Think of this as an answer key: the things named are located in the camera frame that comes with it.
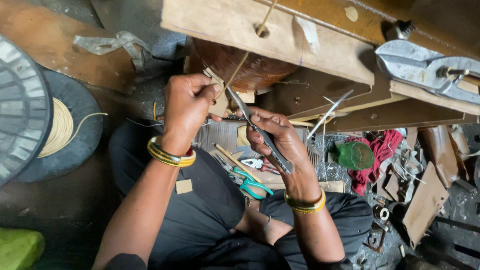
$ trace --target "wrist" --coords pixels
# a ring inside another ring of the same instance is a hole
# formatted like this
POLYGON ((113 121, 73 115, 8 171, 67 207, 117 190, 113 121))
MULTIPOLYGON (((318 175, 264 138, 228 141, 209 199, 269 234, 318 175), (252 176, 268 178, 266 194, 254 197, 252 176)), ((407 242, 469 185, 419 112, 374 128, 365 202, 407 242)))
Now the wrist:
POLYGON ((183 136, 164 134, 161 143, 163 151, 182 157, 190 148, 192 141, 183 136))
POLYGON ((283 175, 288 196, 298 203, 313 203, 320 198, 322 191, 318 184, 313 165, 295 167, 292 174, 283 175))

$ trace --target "forearm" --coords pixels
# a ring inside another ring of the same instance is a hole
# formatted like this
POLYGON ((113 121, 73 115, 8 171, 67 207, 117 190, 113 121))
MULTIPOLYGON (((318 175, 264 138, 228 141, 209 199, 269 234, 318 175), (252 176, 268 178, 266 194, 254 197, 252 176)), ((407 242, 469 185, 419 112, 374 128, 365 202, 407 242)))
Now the forearm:
MULTIPOLYGON (((296 202, 314 203, 322 194, 313 168, 287 178, 284 179, 287 194, 296 202)), ((310 267, 317 262, 337 262, 345 257, 340 235, 325 206, 316 213, 293 211, 293 214, 297 240, 310 267)))
POLYGON ((178 171, 150 161, 108 224, 93 269, 103 269, 120 253, 137 254, 147 264, 178 171))

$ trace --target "hand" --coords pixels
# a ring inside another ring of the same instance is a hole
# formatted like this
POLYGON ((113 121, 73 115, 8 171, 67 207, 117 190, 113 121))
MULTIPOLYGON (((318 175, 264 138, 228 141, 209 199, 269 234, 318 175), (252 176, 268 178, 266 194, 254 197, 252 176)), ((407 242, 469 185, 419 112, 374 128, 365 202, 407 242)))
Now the hand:
MULTIPOLYGON (((270 155, 270 148, 264 144, 263 136, 248 125, 247 139, 250 141, 252 150, 265 155, 280 171, 290 198, 305 203, 318 200, 321 191, 317 175, 308 157, 307 149, 293 125, 290 124, 285 115, 272 113, 257 107, 250 107, 250 109, 253 112, 250 120, 258 128, 274 136, 276 148, 293 165, 292 173, 286 174, 282 171, 278 163, 270 155)), ((240 110, 237 111, 237 114, 242 116, 240 110)))
MULTIPOLYGON (((183 156, 205 121, 208 107, 221 90, 218 84, 209 85, 203 74, 172 76, 165 87, 165 128, 162 149, 183 156)), ((216 115, 214 121, 222 121, 216 115)))

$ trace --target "bangle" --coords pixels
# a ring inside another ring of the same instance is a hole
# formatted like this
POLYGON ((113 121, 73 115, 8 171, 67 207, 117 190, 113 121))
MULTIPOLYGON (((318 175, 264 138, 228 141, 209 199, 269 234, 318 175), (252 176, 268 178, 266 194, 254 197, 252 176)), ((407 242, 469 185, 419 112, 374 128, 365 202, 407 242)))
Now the bangle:
POLYGON ((292 199, 290 199, 287 195, 287 190, 285 190, 284 197, 285 197, 285 202, 287 203, 292 210, 297 211, 302 214, 312 214, 317 212, 318 210, 322 209, 325 205, 325 191, 323 188, 321 188, 322 194, 320 195, 320 198, 316 202, 310 205, 303 205, 297 202, 294 202, 292 199))
POLYGON ((181 168, 188 167, 195 162, 197 155, 191 147, 188 149, 186 157, 179 157, 163 151, 161 148, 161 142, 162 136, 156 136, 151 138, 147 144, 148 153, 150 153, 150 155, 152 155, 152 157, 154 157, 156 160, 181 168))

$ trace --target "copper coil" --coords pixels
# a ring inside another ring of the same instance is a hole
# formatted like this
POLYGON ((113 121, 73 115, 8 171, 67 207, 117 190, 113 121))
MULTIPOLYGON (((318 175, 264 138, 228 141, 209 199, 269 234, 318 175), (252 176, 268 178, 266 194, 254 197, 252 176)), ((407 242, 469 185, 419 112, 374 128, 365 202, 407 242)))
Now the copper coil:
MULTIPOLYGON (((193 38, 190 72, 202 73, 209 67, 228 81, 245 54, 244 50, 193 38)), ((281 60, 250 53, 235 76, 232 85, 245 90, 261 90, 293 73, 298 66, 281 60)))

